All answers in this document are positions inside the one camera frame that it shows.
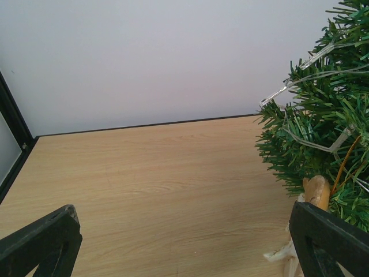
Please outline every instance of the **wood grain pattern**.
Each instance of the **wood grain pattern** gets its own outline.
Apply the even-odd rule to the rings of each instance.
[[[254,117],[41,137],[0,205],[0,237],[74,204],[73,276],[281,276],[294,199]]]

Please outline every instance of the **artificial christmas tree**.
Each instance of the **artificial christmas tree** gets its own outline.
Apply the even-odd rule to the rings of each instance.
[[[369,231],[369,1],[340,2],[311,58],[292,66],[282,89],[261,102],[264,162],[290,195],[303,178],[332,185],[329,211]],[[285,91],[295,101],[280,105]]]

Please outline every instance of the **black metal frame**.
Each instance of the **black metal frame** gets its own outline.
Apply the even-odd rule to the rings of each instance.
[[[19,111],[19,108],[14,101],[12,94],[10,93],[9,87],[7,86],[3,75],[0,72],[0,112],[5,119],[10,131],[16,139],[21,154],[14,163],[12,169],[9,171],[5,179],[0,185],[0,204],[4,200],[7,192],[12,186],[16,179],[19,171],[23,164],[27,160],[33,147],[37,142],[37,138],[33,138],[29,131],[24,118]]]
[[[29,131],[19,108],[14,101],[9,87],[0,72],[0,111],[4,117],[10,131],[12,131],[21,149],[26,149],[33,142],[33,137]]]
[[[0,240],[0,276],[71,275],[82,242],[73,205],[65,205]]]

